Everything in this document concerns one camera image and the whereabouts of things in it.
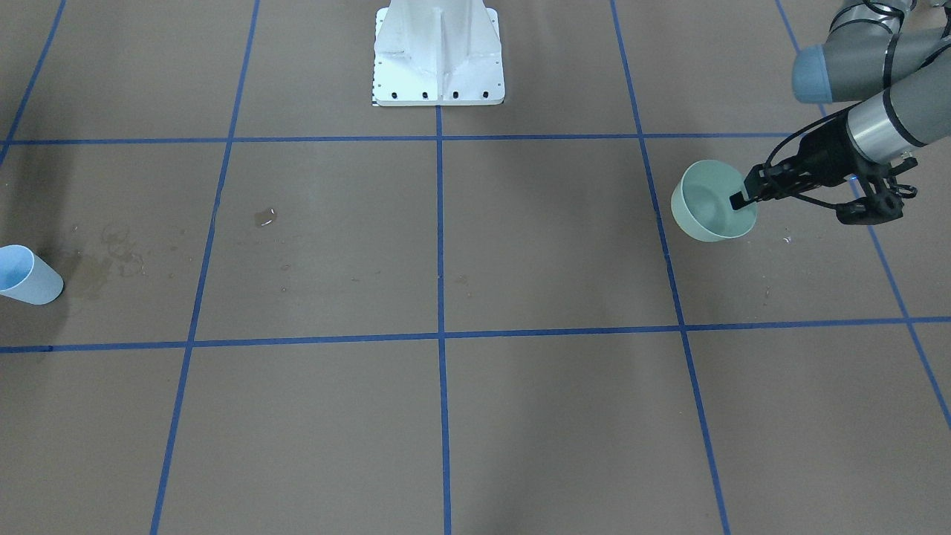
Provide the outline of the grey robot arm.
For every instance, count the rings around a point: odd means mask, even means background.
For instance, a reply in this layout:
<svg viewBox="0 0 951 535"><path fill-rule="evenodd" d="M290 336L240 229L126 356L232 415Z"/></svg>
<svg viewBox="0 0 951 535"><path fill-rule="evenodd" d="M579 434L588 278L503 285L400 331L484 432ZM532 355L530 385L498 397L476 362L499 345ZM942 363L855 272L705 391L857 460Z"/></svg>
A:
<svg viewBox="0 0 951 535"><path fill-rule="evenodd" d="M913 152L950 132L949 28L910 31L904 20L914 1L845 1L828 38L800 50L791 85L801 103L845 103L845 108L794 132L795 155L771 152L752 167L730 206L796 198L855 178L859 199L830 204L843 224L880 224L903 215L914 187L900 173L917 165Z"/></svg>

